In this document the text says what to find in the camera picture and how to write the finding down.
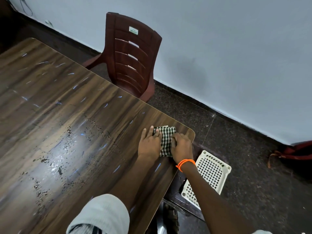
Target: maroon chair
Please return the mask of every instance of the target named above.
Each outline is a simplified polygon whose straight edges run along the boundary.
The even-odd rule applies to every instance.
[[[106,63],[113,84],[147,102],[154,94],[154,65],[162,37],[133,18],[106,14],[105,48],[82,65]]]

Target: dark floor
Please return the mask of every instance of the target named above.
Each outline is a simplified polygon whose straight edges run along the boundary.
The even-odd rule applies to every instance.
[[[6,25],[10,26],[10,31],[7,29],[2,34],[1,52],[25,38],[33,37],[77,63],[96,55],[87,47],[20,15]],[[93,71],[108,79],[104,64]],[[206,107],[203,109],[180,98],[162,86],[156,85],[155,95],[149,104],[192,128],[197,142],[218,153],[232,166],[221,196],[257,229],[275,234],[312,233],[312,183],[278,158],[273,158],[272,169],[266,167],[267,156],[277,148],[278,143]],[[194,216],[179,213],[179,222],[181,234],[209,233],[205,223]]]

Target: person's left hand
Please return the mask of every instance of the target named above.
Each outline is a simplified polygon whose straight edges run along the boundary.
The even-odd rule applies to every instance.
[[[156,129],[155,134],[152,135],[153,130],[154,126],[151,126],[146,135],[146,129],[143,129],[140,143],[138,144],[138,159],[147,159],[155,162],[159,157],[162,133],[159,129]]]

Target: forearm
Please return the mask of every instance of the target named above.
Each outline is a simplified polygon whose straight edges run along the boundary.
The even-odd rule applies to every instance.
[[[204,180],[194,164],[187,162],[181,166],[181,170],[189,180],[211,234],[251,234],[255,231],[252,225]]]
[[[128,212],[130,212],[135,195],[152,165],[152,161],[138,158],[129,172],[109,192],[124,203]]]

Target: wooden table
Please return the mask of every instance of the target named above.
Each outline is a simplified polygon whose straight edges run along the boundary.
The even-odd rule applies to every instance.
[[[195,137],[36,39],[0,55],[1,232],[65,233],[92,197],[127,173],[151,125]],[[129,233],[145,232],[176,171],[172,159],[156,161],[136,195]]]

